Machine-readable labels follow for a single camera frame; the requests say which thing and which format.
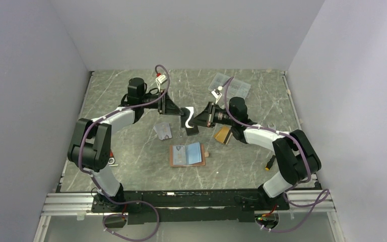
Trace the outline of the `single silver credit card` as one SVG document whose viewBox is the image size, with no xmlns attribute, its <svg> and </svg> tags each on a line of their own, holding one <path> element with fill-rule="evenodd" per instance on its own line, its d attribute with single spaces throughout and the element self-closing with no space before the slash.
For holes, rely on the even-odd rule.
<svg viewBox="0 0 387 242">
<path fill-rule="evenodd" d="M 184 145 L 172 146 L 173 165 L 186 165 L 186 149 Z"/>
</svg>

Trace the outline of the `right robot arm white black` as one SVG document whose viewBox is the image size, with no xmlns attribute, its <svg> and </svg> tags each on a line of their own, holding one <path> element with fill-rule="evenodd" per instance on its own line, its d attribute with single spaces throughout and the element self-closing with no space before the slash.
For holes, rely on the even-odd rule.
<svg viewBox="0 0 387 242">
<path fill-rule="evenodd" d="M 190 121 L 208 128 L 215 124 L 229 125 L 236 140 L 274 153 L 279 170 L 259 187 L 257 196 L 257 202 L 263 209 L 272 208 L 278 196 L 321 169 L 321 161 L 304 131 L 281 132 L 253 122 L 241 97 L 231 98 L 225 108 L 209 102 Z"/>
</svg>

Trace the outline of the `single black credit card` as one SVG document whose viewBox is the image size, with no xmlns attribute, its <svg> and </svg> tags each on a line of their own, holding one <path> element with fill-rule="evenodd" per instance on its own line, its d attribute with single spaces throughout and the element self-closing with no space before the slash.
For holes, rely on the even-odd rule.
<svg viewBox="0 0 387 242">
<path fill-rule="evenodd" d="M 182 128 L 193 129 L 194 125 L 190 124 L 193 114 L 194 108 L 192 106 L 182 107 L 181 108 L 183 115 L 180 117 L 180 123 Z"/>
</svg>

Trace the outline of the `brown leather card holder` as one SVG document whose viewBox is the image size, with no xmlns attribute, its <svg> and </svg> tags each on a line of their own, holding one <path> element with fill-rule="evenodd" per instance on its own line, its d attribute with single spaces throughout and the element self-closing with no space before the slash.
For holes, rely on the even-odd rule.
<svg viewBox="0 0 387 242">
<path fill-rule="evenodd" d="M 173 165 L 172 146 L 169 148 L 169 163 L 171 167 L 196 167 L 206 165 L 206 153 L 203 144 L 196 142 L 193 144 L 185 145 L 187 159 L 186 165 Z"/>
</svg>

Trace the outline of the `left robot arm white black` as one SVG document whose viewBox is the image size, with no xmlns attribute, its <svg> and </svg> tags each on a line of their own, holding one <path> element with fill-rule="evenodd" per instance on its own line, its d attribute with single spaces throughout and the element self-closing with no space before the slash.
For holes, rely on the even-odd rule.
<svg viewBox="0 0 387 242">
<path fill-rule="evenodd" d="M 98 199 L 113 212 L 126 203 L 124 189 L 114 176 L 108 161 L 111 154 L 112 131 L 119 131 L 135 124 L 145 109 L 156 109 L 159 114 L 182 116 L 183 110 L 168 96 L 167 90 L 154 88 L 147 90 L 142 78 L 132 78 L 128 82 L 127 94 L 114 111 L 96 119 L 81 118 L 68 149 L 68 160 L 87 174 L 96 185 Z"/>
</svg>

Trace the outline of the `silver credit cards stack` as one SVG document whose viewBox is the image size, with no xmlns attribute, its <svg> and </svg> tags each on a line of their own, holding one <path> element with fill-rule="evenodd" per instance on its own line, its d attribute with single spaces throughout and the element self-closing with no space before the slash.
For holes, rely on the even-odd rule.
<svg viewBox="0 0 387 242">
<path fill-rule="evenodd" d="M 159 140 L 168 140 L 172 138 L 170 124 L 163 122 L 159 124 L 155 124 L 153 126 L 153 130 L 156 132 Z"/>
</svg>

